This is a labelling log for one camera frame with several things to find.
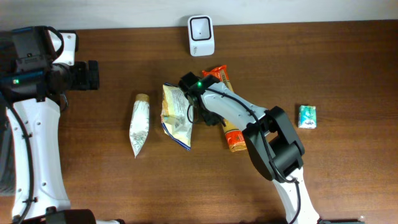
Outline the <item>orange spaghetti packet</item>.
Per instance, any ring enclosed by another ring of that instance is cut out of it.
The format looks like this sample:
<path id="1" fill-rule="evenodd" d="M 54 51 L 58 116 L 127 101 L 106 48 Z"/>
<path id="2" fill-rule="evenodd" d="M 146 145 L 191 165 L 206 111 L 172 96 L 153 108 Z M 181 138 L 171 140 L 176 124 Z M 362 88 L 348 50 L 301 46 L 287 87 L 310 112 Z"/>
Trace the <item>orange spaghetti packet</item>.
<path id="1" fill-rule="evenodd" d="M 204 77 L 207 77 L 208 75 L 213 75 L 214 77 L 218 78 L 220 82 L 223 82 L 230 91 L 234 91 L 229 80 L 227 65 L 215 67 L 210 71 L 202 70 L 201 73 Z M 229 150 L 231 152 L 245 151 L 247 149 L 247 146 L 244 141 L 242 132 L 228 120 L 224 119 L 223 121 L 223 132 L 228 143 Z"/>

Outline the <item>small teal tissue pack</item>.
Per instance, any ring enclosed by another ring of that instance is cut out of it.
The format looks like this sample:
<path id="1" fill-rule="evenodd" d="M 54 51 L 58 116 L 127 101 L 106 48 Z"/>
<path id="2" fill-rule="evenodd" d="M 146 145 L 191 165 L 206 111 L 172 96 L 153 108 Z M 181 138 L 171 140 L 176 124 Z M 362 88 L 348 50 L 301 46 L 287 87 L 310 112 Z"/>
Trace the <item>small teal tissue pack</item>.
<path id="1" fill-rule="evenodd" d="M 315 129 L 317 127 L 317 111 L 315 106 L 301 105 L 298 113 L 298 128 Z"/>

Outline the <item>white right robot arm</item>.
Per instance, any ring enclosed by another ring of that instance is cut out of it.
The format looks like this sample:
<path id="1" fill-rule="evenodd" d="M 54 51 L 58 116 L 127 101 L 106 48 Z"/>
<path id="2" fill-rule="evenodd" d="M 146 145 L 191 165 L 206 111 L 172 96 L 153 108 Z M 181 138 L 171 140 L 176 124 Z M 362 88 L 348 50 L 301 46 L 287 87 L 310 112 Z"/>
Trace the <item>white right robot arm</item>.
<path id="1" fill-rule="evenodd" d="M 305 149 L 282 108 L 256 106 L 212 75 L 188 73 L 178 85 L 206 125 L 230 122 L 242 132 L 253 166 L 275 185 L 288 223 L 320 222 L 303 179 Z"/>

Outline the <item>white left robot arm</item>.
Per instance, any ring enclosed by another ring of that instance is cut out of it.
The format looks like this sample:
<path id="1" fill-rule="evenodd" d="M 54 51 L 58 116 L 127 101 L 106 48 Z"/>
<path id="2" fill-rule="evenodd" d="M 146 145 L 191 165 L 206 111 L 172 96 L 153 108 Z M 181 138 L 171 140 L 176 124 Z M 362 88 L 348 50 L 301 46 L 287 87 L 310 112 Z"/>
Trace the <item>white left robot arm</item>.
<path id="1" fill-rule="evenodd" d="M 32 26 L 1 34 L 1 191 L 14 193 L 14 223 L 95 223 L 73 209 L 63 184 L 58 125 L 69 90 L 97 90 L 95 60 L 77 62 L 73 30 Z"/>

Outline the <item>white barcode scanner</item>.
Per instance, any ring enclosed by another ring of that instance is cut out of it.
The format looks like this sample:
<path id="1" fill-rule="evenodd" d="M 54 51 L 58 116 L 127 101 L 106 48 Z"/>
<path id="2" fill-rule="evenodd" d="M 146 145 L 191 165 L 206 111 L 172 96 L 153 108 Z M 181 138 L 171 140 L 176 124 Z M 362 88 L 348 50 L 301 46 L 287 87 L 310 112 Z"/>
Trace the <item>white barcode scanner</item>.
<path id="1" fill-rule="evenodd" d="M 190 54 L 193 57 L 212 55 L 215 52 L 213 21 L 210 16 L 191 16 L 187 21 Z"/>

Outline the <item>grey plastic mesh basket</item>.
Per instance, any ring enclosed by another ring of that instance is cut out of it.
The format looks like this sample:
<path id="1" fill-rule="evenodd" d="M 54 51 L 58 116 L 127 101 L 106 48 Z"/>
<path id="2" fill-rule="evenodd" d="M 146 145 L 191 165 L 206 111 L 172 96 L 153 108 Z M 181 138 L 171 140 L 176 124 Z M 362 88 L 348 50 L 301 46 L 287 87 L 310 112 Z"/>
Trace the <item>grey plastic mesh basket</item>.
<path id="1" fill-rule="evenodd" d="M 16 176 L 12 131 L 10 127 L 1 131 L 1 196 L 15 195 Z"/>

